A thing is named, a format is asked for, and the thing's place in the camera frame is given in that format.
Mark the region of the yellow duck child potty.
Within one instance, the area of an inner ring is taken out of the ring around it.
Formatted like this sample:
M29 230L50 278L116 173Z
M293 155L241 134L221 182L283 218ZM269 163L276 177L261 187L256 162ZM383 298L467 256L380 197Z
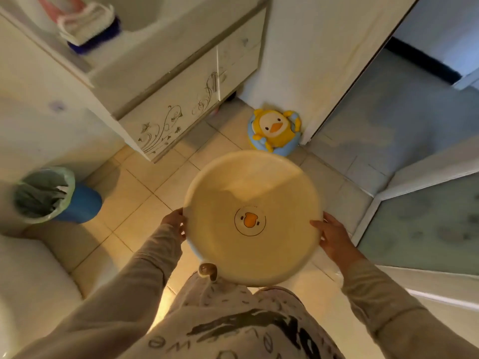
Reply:
M301 127L301 118L295 111L259 108L248 121L247 134L254 149L287 157L299 145Z

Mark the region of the cream round plastic basin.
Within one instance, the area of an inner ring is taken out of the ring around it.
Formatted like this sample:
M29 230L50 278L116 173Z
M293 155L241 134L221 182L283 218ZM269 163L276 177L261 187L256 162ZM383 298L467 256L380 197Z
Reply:
M303 269L319 246L309 221L323 217L308 175L283 156L256 150L206 165L185 194L183 213L198 274L257 288Z

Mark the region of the blue scrub brush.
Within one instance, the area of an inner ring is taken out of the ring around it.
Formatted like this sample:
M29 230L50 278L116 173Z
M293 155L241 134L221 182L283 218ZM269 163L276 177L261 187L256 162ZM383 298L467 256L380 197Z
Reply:
M78 55L87 55L92 50L98 48L105 42L108 42L115 37L117 37L121 33L121 21L116 16L109 27L105 30L101 31L99 34L95 35L85 43L81 45L75 45L70 41L67 41L67 45L70 49L72 49Z

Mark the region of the blue waste bin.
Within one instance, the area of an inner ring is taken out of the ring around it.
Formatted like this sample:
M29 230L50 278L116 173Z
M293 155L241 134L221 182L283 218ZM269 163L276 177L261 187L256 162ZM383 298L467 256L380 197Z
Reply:
M53 220L77 224L87 223L98 215L102 205L103 200L99 192L83 183L77 183L69 205Z

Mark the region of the person's left forearm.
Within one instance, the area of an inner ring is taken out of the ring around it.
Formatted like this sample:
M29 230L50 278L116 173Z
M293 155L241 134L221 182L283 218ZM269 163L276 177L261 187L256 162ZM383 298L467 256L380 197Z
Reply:
M116 359L143 337L182 255L181 235L163 223L125 267L46 337L13 359Z

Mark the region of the person's printed grey clothing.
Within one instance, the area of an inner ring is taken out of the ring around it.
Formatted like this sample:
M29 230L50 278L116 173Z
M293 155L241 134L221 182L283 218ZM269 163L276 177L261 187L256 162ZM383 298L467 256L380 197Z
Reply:
M193 274L157 325L118 359L345 359L290 290Z

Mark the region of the frosted glass shower door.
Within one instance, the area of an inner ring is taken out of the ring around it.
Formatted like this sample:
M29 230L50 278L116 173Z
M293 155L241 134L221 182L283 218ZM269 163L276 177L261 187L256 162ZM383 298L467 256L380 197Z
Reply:
M377 265L479 277L479 135L398 170L352 241Z

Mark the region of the person's right hand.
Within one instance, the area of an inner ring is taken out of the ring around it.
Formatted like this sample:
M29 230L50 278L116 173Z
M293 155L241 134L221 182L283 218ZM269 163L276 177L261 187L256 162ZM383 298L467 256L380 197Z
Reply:
M366 258L352 243L344 225L334 216L324 212L322 221L327 223L327 228L324 235L320 235L319 245L345 276L351 265Z

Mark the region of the white floral vanity cabinet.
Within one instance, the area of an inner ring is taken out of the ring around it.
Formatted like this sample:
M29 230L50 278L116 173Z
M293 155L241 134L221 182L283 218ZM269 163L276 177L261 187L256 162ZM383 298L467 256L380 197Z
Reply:
M129 147L156 162L258 69L267 7L119 120Z

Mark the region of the white folded cloth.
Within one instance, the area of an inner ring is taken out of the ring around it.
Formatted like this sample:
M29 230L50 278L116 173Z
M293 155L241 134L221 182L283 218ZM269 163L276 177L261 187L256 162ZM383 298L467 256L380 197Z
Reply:
M81 46L104 32L115 19L113 5L90 1L81 11L58 16L57 26L67 42Z

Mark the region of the white door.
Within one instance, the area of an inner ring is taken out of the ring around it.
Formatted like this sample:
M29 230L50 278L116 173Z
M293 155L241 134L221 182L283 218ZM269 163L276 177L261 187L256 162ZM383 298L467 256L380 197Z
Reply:
M417 0L268 0L258 71L240 99L294 110L307 144Z

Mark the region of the green bin liner bag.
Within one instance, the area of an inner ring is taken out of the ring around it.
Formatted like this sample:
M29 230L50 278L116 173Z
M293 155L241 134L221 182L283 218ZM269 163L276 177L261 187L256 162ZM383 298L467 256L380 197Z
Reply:
M75 174L64 167L41 168L26 174L13 189L15 211L27 224L48 222L70 205Z

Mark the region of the person's right forearm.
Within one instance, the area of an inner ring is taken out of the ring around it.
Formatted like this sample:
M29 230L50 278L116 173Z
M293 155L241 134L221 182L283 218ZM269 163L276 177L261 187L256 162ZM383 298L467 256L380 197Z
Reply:
M479 359L479 348L367 259L353 262L343 277L353 314L386 359Z

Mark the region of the pink towel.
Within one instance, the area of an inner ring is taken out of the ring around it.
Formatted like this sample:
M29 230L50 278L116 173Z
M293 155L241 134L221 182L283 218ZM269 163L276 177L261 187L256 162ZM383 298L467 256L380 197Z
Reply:
M64 15L82 11L86 4L82 0L37 0L49 19L57 23Z

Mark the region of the person's left hand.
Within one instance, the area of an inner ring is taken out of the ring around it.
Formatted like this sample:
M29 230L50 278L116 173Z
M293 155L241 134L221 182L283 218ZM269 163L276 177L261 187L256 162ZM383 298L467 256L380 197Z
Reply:
M173 227L174 230L175 230L175 232L176 232L176 234L177 234L177 236L178 236L176 227L175 227L175 225L174 225L174 211L172 211L171 213L169 213L168 215L166 215L166 216L162 219L162 221L161 221L161 223L160 223L160 226L166 224L166 225L169 225L169 226Z

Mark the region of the white washbasin counter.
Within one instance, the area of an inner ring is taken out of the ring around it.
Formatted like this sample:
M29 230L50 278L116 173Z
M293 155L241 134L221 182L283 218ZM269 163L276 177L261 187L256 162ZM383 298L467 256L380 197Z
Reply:
M27 15L29 0L0 0L0 15L68 70L116 117L167 74L192 63L258 12L267 0L85 0L114 7L120 32L84 55Z

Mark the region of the white toilet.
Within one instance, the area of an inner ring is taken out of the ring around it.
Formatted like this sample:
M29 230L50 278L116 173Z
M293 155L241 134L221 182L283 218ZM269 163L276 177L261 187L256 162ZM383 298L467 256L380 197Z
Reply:
M42 241L0 235L0 359L49 334L82 300Z

